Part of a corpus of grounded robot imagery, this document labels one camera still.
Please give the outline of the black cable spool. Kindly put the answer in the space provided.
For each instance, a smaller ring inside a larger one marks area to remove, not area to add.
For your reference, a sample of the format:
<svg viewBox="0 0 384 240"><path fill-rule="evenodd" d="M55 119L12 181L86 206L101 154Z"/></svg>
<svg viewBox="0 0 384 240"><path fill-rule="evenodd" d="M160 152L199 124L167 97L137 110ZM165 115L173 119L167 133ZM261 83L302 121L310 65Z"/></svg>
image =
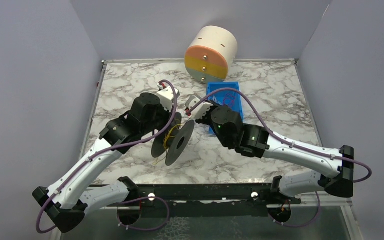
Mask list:
<svg viewBox="0 0 384 240"><path fill-rule="evenodd" d="M169 132L163 132L156 137L152 144L151 156L159 158L166 153L165 165L173 165L187 147L194 132L195 124L194 120L188 120L184 124L174 126Z"/></svg>

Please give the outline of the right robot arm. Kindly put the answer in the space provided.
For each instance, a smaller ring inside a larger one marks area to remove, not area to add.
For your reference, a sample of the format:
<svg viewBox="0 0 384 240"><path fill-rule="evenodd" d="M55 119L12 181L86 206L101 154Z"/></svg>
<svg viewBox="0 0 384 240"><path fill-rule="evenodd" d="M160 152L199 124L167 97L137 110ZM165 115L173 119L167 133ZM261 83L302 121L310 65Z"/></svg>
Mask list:
<svg viewBox="0 0 384 240"><path fill-rule="evenodd" d="M198 124L210 127L221 145L249 158L286 161L310 169L291 176L277 176L271 193L293 198L310 192L324 191L332 196L354 195L354 148L323 148L294 141L277 132L270 134L263 126L244 123L240 114L226 105L199 106L190 116Z"/></svg>

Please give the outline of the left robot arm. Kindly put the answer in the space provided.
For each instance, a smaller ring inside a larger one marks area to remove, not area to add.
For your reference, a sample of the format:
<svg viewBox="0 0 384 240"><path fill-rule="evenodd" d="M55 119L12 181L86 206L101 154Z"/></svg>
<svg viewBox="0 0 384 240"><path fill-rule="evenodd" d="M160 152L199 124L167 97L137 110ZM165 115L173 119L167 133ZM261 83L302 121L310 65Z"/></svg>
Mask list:
<svg viewBox="0 0 384 240"><path fill-rule="evenodd" d="M40 221L46 213L54 227L62 233L76 228L90 213L111 204L123 202L134 191L130 179L95 190L87 190L91 183L113 162L135 145L146 143L167 130L176 116L178 89L157 93L143 92L135 98L130 110L110 120L89 151L58 181L49 187L37 187L32 196L41 209L36 219L36 231L45 234Z"/></svg>

